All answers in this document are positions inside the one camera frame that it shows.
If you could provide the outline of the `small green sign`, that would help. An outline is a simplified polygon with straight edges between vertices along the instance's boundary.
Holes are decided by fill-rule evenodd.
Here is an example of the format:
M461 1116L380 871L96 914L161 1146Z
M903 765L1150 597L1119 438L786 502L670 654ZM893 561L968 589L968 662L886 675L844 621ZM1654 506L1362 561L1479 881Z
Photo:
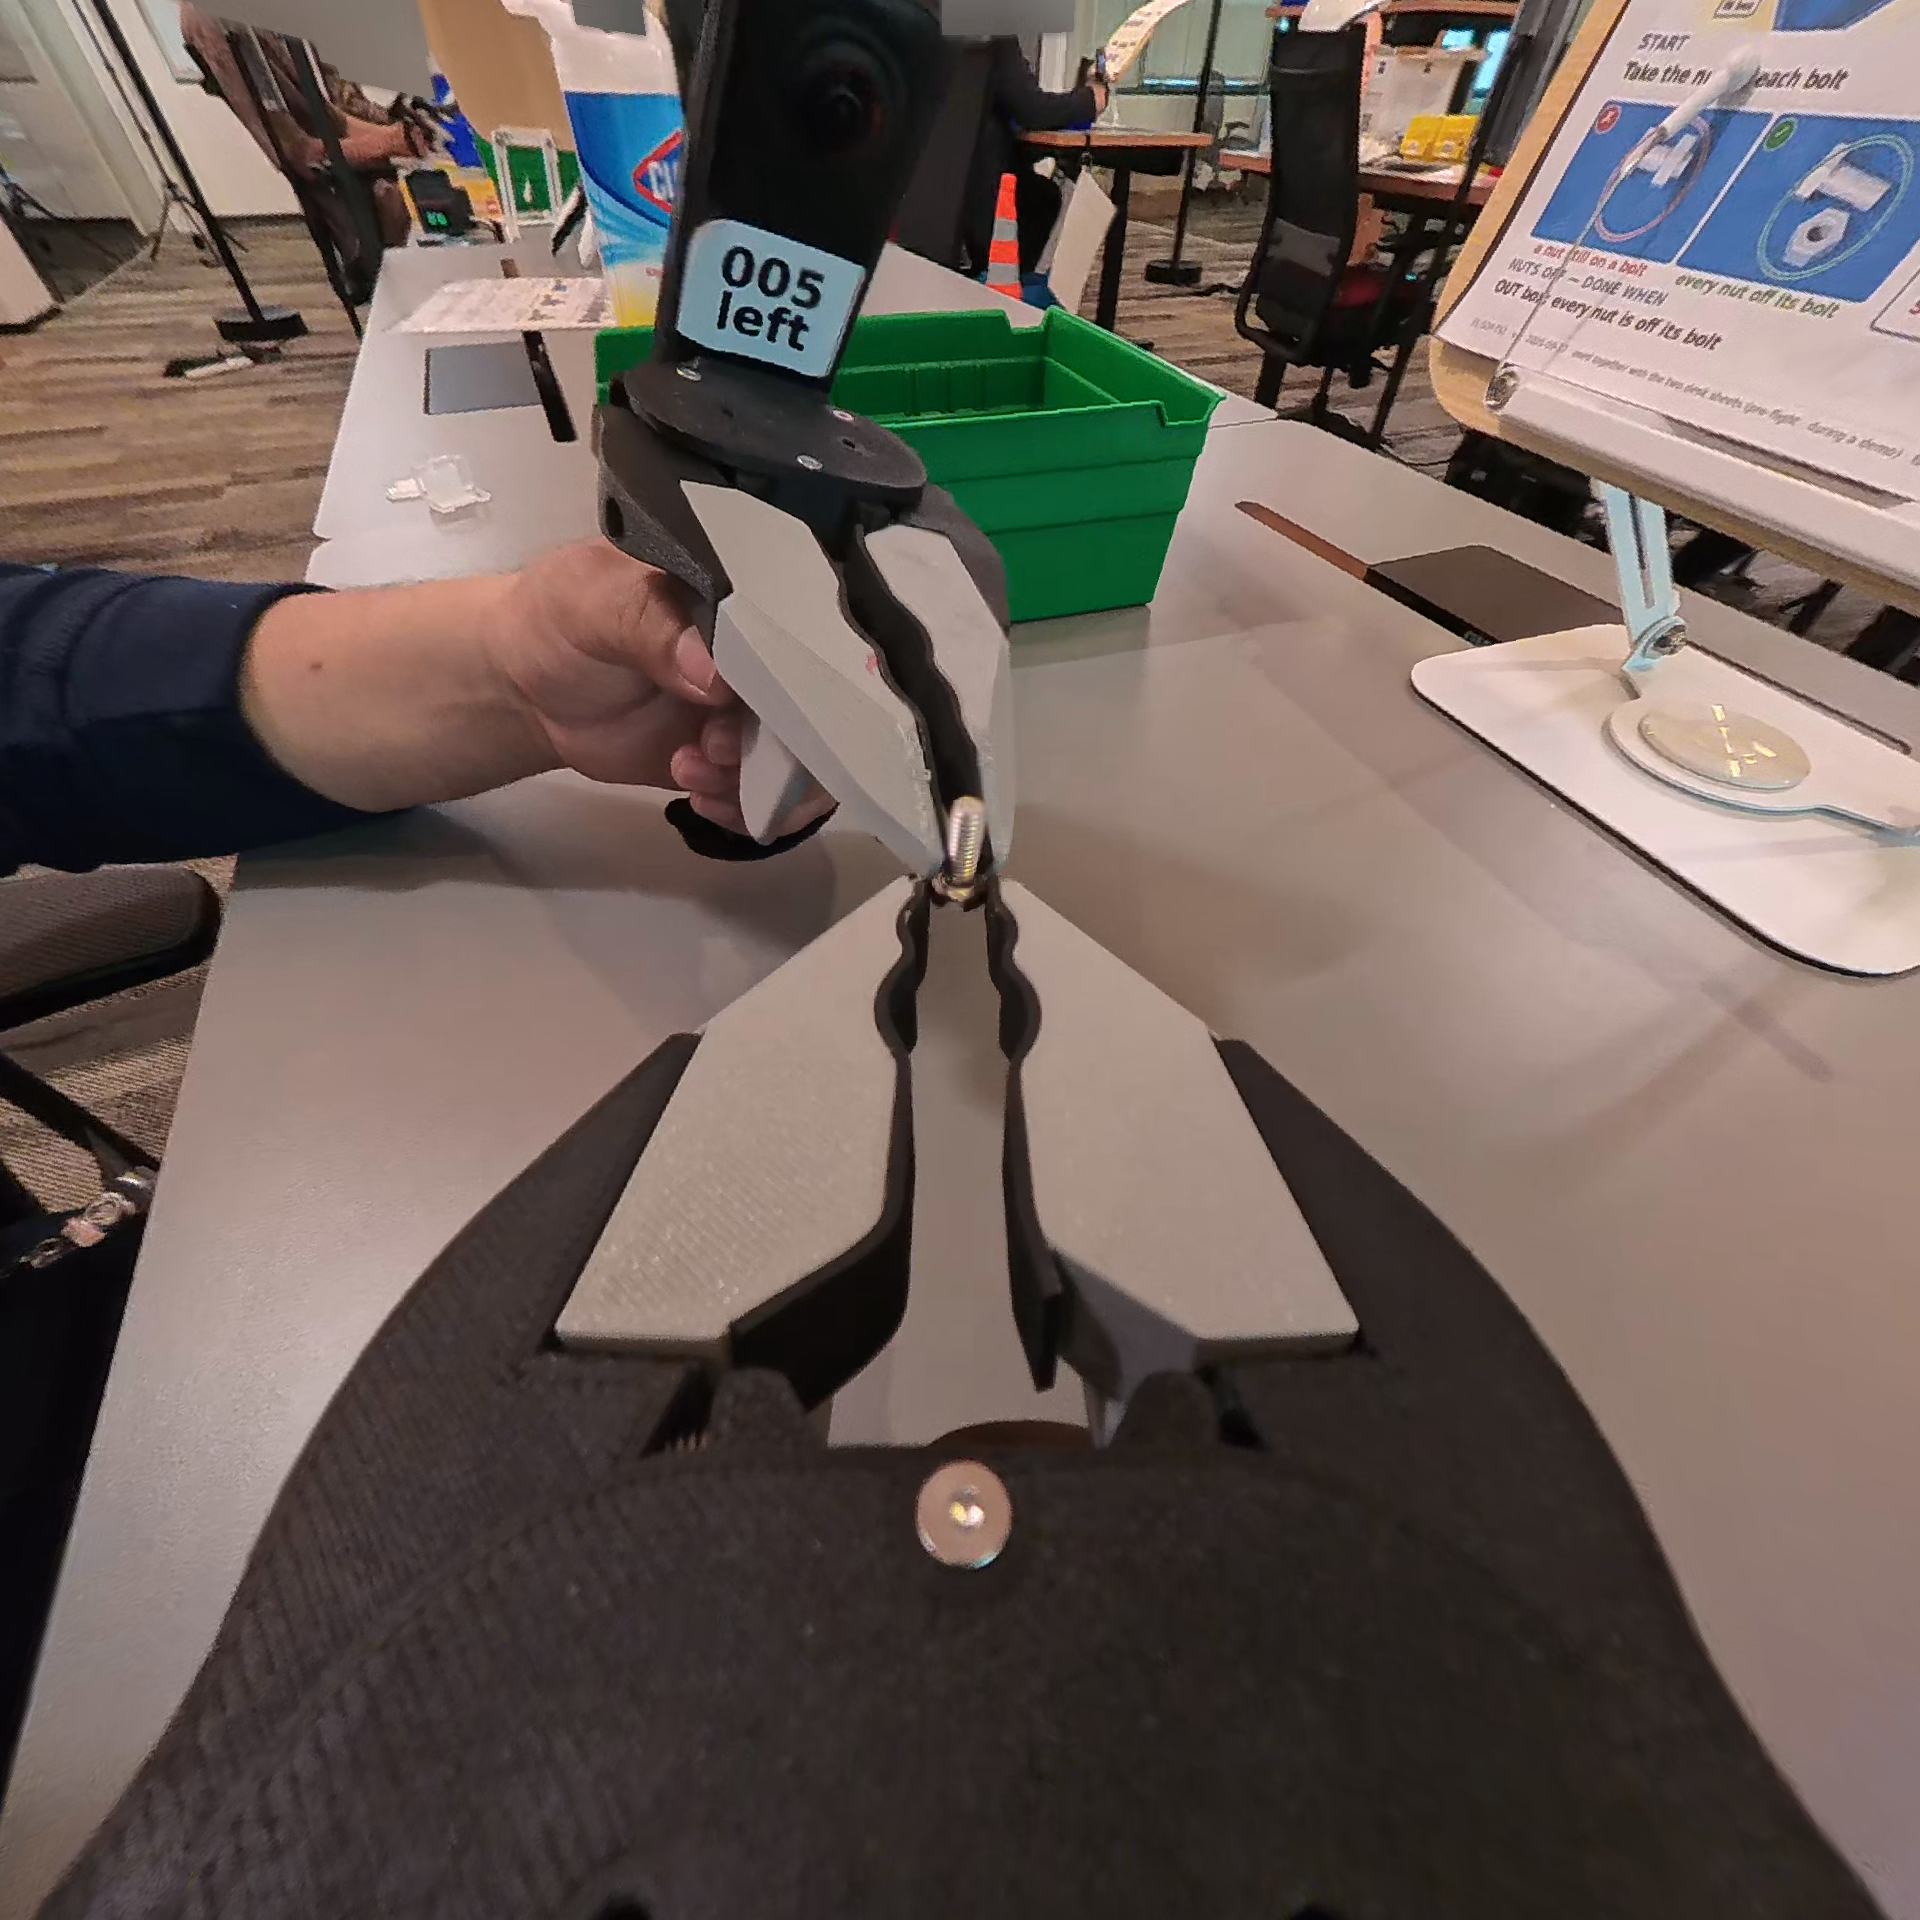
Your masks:
M529 225L555 225L566 190L553 131L494 131L494 179L502 202L502 233L520 238Z

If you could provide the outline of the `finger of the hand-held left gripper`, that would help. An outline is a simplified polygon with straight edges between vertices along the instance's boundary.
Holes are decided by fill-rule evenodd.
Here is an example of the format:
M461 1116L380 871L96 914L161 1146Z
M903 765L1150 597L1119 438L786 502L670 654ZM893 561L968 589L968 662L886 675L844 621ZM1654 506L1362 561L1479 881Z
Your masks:
M1003 561L980 529L861 536L861 631L918 715L935 830L980 800L980 876L1014 850L1018 739Z
M820 540L739 486L686 484L686 502L732 586L707 654L753 718L739 733L744 833L770 844L813 784L913 876L935 876L942 821L920 725L850 626Z

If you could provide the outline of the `black tripod stand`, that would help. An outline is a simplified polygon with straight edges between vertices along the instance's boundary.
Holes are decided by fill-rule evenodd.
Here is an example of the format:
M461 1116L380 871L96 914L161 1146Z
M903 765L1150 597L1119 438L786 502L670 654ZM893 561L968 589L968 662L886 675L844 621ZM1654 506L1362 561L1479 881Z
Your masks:
M113 25L107 0L85 0L85 32L99 49L99 61L112 61L113 68L113 87L126 96L126 105L134 112L137 140L148 141L158 173L161 173L161 225L172 225L175 212L188 212L188 231L196 238L203 254L211 254L235 292L235 309L211 314L217 335L248 356L248 357L274 357L287 356L290 342L309 335L309 322L287 309L287 303L260 303L251 296L251 279L241 268L241 254L223 238L222 216L211 212L211 202L203 200L203 186L142 72L142 63L134 61L134 44L126 37L126 27Z

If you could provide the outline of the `printed paper sheet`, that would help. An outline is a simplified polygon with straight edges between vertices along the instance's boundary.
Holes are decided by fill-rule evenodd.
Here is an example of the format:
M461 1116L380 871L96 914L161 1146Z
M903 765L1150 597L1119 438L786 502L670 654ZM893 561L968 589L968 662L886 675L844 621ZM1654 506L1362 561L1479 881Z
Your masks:
M396 331L494 335L494 331L596 331L611 296L596 278L461 278L439 287Z

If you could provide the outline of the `black office chair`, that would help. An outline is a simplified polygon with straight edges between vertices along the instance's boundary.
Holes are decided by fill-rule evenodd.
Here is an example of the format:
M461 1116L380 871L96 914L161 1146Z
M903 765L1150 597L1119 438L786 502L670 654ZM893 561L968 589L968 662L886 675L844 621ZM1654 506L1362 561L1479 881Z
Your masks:
M1254 268L1232 300L1232 331L1259 348L1255 399L1273 399L1288 367L1318 367L1309 423L1379 445L1410 348L1433 322L1433 271L1442 238L1410 225L1387 263L1360 263L1360 119L1368 27L1375 5L1309 5L1271 44L1271 186ZM1332 416L1332 376L1375 376L1396 348L1370 429Z

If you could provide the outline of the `person's left forearm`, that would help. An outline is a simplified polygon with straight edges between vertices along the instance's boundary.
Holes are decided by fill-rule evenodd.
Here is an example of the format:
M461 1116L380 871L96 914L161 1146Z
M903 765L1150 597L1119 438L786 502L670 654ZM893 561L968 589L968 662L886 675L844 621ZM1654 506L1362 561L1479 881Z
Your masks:
M327 592L2 561L0 871L251 850L547 772L499 611L502 579Z

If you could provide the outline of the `printed instruction sheet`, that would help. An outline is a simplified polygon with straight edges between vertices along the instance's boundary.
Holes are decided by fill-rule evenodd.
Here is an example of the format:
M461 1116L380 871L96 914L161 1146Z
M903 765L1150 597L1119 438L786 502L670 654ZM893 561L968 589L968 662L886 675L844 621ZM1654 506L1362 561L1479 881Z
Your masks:
M1634 0L1442 342L1913 495L1920 9Z

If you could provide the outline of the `person's dark clothing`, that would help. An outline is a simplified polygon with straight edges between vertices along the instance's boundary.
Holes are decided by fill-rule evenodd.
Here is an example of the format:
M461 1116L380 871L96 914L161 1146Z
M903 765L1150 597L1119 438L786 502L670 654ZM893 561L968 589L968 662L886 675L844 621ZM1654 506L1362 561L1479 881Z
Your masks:
M67 1215L2 1228L0 1276L0 1770L27 1693L59 1582L67 1522L127 1307L148 1215L99 1194Z

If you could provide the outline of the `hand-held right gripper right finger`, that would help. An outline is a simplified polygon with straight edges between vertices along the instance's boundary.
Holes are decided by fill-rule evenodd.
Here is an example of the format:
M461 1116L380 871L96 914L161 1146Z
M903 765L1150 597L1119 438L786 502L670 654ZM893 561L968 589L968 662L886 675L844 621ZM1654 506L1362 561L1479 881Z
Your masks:
M1150 1376L1360 1340L1203 1016L1018 881L983 904L1003 1056L1003 1255L1035 1390L1081 1379L1093 1444Z

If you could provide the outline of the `white document stand wooden board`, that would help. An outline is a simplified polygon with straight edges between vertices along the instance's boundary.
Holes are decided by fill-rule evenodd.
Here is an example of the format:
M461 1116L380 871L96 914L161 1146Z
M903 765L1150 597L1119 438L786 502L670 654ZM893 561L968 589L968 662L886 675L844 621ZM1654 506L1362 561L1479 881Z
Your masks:
M1848 974L1913 973L1913 749L1683 634L1667 513L1913 605L1913 495L1515 373L1436 331L1507 231L1529 169L1623 5L1596 5L1533 112L1433 326L1448 416L1596 484L1620 626L1424 660L1425 708L1612 830L1762 946Z

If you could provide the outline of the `person's left hand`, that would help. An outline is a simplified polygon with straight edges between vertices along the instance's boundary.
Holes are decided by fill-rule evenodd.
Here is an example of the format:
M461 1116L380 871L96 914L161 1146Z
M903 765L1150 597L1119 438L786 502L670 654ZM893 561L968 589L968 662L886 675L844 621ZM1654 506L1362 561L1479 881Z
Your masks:
M744 708L670 577L601 540L566 541L504 579L494 662L553 765L678 786L693 813L739 830Z

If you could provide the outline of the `white disinfectant bottle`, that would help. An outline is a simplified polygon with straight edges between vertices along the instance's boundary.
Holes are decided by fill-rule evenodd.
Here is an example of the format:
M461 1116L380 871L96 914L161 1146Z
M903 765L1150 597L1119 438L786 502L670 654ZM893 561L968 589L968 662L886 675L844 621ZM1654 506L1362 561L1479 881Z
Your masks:
M686 162L661 5L512 0L547 37L618 326L652 326Z

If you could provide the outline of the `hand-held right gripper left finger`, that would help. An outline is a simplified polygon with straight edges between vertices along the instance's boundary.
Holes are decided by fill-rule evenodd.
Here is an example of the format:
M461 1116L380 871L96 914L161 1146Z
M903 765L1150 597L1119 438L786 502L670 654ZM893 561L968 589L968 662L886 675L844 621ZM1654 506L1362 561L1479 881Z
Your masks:
M893 881L686 1043L555 1310L581 1355L858 1373L896 1332L920 883Z

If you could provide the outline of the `white board panel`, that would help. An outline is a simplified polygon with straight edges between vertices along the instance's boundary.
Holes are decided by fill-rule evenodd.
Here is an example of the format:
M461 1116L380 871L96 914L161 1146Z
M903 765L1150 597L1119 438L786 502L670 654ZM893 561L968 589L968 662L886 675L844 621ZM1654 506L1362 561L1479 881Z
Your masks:
M1063 314L1081 309L1099 248L1110 238L1110 225L1112 225L1112 200L1105 194L1099 173L1081 165L1063 186L1063 212L1043 248L1043 292Z

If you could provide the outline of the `green plastic bin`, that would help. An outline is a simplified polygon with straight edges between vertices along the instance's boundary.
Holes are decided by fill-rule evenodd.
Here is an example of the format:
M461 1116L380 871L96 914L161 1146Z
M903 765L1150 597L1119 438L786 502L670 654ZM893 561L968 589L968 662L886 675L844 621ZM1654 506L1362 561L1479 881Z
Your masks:
M686 484L804 521L858 631L861 536L980 529L1014 631L1150 605L1213 411L1203 384L1063 309L1042 326L858 317L827 390L721 356L661 357L647 326L596 331L592 373L596 523L702 605L702 640L732 586Z

